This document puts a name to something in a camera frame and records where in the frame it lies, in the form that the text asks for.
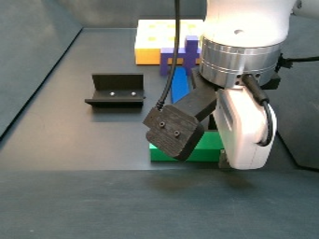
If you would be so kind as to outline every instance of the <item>metal cylinder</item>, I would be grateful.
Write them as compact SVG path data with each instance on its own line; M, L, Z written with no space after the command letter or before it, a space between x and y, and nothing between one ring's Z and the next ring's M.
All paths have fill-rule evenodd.
M199 73L224 88L241 85L241 75L252 74L264 85L272 77L282 44L264 48L239 48L201 38Z

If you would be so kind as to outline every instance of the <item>screw hole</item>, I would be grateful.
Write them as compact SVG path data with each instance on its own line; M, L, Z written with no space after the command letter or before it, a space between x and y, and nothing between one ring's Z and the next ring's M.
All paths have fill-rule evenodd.
M175 131L175 137L179 137L180 131Z

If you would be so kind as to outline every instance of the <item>gray table surface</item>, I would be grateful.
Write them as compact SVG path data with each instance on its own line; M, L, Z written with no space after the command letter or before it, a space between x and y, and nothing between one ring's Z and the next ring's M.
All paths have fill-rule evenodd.
M160 98L165 77L156 65L135 65L135 35L136 29L83 30L0 145L0 170L213 167L149 162L141 121ZM92 73L143 73L143 108L85 104L95 92ZM274 148L270 164L291 168L279 139Z
M135 33L84 29L1 142L1 238L318 238L319 175L279 137L262 170L149 162L140 122L164 78L135 66ZM141 110L84 103L105 72L144 73Z

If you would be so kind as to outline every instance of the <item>black bracket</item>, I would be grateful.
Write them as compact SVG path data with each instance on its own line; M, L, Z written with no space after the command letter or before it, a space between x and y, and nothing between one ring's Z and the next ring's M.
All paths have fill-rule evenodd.
M95 94L84 101L96 107L143 106L143 74L93 74Z

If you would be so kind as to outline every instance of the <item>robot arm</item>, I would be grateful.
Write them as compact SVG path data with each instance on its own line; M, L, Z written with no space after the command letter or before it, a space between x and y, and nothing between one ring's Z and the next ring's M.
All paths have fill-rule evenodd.
M316 0L207 0L196 74L207 83L200 83L204 88L176 104L163 110L153 108L144 120L151 129L148 141L169 156L185 160L203 134L201 119L193 111L203 116L201 112L207 115L212 110L229 165L236 169L264 165L276 118L267 96L258 100L263 93L259 86L272 77L288 34L291 10L298 15L319 16L311 6L319 8Z

